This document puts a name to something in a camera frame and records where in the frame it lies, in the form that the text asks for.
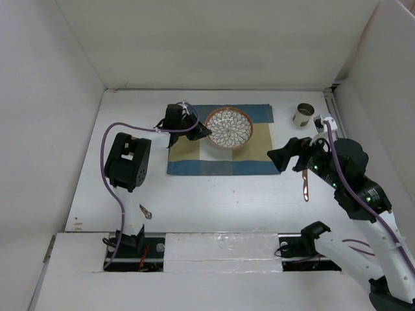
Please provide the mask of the blue beige checkered placemat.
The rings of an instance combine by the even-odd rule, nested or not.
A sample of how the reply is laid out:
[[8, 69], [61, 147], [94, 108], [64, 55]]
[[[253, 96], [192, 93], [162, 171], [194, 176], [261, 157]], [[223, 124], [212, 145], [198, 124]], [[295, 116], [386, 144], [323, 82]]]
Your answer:
[[279, 171], [267, 156], [275, 132], [270, 104], [240, 104], [235, 108], [252, 120], [254, 131], [246, 145], [235, 150], [215, 146], [208, 137], [189, 141], [181, 136], [171, 147], [167, 174], [173, 176], [255, 176], [277, 175]]

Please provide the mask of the patterned ceramic plate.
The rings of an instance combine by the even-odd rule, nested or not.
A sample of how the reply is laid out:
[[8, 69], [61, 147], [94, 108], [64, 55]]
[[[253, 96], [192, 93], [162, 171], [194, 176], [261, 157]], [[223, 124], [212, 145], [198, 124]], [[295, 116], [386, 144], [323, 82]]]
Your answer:
[[227, 150], [243, 147], [254, 132], [251, 118], [244, 111], [231, 106], [212, 111], [204, 126], [211, 131], [207, 137], [210, 142]]

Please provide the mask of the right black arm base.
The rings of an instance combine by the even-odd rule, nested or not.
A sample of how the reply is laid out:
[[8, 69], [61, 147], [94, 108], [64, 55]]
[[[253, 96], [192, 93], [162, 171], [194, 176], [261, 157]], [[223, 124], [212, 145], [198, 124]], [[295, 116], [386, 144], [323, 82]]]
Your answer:
[[284, 272], [287, 271], [342, 271], [333, 261], [317, 252], [314, 242], [330, 228], [322, 222], [314, 222], [299, 233], [278, 235], [279, 246], [274, 256], [281, 259]]

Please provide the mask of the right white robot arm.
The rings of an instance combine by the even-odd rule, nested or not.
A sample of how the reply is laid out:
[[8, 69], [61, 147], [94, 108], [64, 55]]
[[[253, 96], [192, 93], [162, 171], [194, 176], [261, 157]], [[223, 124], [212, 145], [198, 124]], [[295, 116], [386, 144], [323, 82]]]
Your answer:
[[285, 259], [322, 256], [355, 279], [376, 310], [414, 309], [414, 257], [400, 235], [392, 205], [384, 190], [365, 171], [368, 154], [351, 139], [329, 144], [306, 137], [290, 139], [267, 153], [277, 170], [315, 173], [334, 189], [334, 199], [365, 236], [377, 263], [370, 262], [337, 238], [322, 222], [314, 222], [295, 235], [282, 235], [278, 252]]

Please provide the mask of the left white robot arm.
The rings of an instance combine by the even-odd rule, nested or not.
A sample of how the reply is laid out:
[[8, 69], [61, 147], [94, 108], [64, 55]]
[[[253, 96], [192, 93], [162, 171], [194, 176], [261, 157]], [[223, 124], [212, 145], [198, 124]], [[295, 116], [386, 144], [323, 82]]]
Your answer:
[[152, 128], [133, 126], [125, 122], [114, 122], [105, 129], [100, 146], [100, 173], [109, 194], [118, 203], [121, 210], [121, 226], [115, 234], [115, 242], [106, 241], [106, 245], [116, 253], [121, 248], [131, 257], [137, 257], [144, 251], [144, 240], [137, 235], [128, 235], [123, 242], [123, 229], [126, 222], [126, 206], [116, 195], [115, 189], [122, 188], [131, 193], [140, 187], [147, 173], [152, 140], [137, 138], [129, 133], [115, 135], [108, 155], [104, 155], [109, 133], [116, 127], [123, 127], [161, 137], [162, 147], [170, 149], [182, 136], [189, 141], [197, 141], [211, 134], [201, 122], [200, 113], [195, 106], [186, 101], [168, 104], [164, 118]]

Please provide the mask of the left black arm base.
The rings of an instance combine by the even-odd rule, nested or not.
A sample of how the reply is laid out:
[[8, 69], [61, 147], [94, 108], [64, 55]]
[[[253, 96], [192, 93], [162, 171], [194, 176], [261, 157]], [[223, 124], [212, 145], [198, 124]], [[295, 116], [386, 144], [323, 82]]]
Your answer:
[[165, 236], [148, 236], [144, 232], [137, 235], [123, 235], [115, 257], [119, 232], [109, 238], [103, 238], [106, 254], [103, 270], [107, 272], [163, 272], [165, 254]]

